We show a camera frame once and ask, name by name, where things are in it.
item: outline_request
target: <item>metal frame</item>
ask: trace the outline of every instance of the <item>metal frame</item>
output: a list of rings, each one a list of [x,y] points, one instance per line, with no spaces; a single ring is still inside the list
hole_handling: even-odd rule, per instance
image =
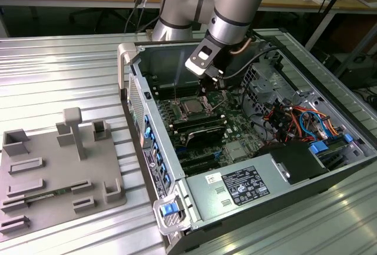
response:
[[[70,0],[0,0],[0,6],[60,6],[60,7],[80,7],[80,8],[133,8],[133,2],[116,2],[116,1],[70,1]],[[146,8],[158,9],[160,3],[147,2]],[[260,6],[258,11],[265,12],[313,12],[316,13],[318,9],[314,8],[284,8],[284,7],[269,7]],[[323,20],[321,25],[310,37],[305,48],[311,50],[319,37],[323,34],[324,30],[329,26],[331,20],[336,14],[377,14],[377,11],[350,11],[339,10],[334,8]],[[8,37],[5,24],[0,20],[0,38]]]

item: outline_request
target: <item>label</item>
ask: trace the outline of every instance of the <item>label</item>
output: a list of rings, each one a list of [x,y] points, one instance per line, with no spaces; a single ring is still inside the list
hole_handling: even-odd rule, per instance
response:
[[[237,206],[270,194],[254,166],[223,175],[222,178]]]
[[[207,180],[208,184],[216,183],[216,182],[221,180],[221,173],[206,175],[206,180]]]
[[[158,199],[164,198],[166,196],[166,191],[158,172],[158,166],[156,165],[155,159],[153,157],[152,151],[150,149],[143,150],[145,161],[152,176],[152,181],[154,188],[158,194]]]

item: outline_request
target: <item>power supply label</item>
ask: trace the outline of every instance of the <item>power supply label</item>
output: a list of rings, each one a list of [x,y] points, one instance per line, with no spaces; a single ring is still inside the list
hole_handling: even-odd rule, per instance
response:
[[[225,174],[222,178],[238,206],[270,194],[254,166]]]

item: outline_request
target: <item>motherboard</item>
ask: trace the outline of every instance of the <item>motherboard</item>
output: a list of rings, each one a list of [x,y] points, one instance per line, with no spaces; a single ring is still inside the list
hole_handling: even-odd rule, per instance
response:
[[[264,145],[231,92],[156,104],[187,175],[247,160]]]

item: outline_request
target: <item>metal workbench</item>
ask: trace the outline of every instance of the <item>metal workbench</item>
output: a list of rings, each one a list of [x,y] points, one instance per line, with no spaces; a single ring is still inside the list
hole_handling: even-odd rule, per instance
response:
[[[330,75],[287,33],[274,35],[373,134],[375,113]],[[105,118],[117,149],[127,204],[0,244],[1,254],[164,254],[117,88],[117,46],[132,35],[13,38],[0,41],[0,133],[54,131],[61,111],[81,107],[90,122]],[[300,88],[307,82],[285,64]],[[202,245],[188,254],[376,254],[377,164],[329,191]]]

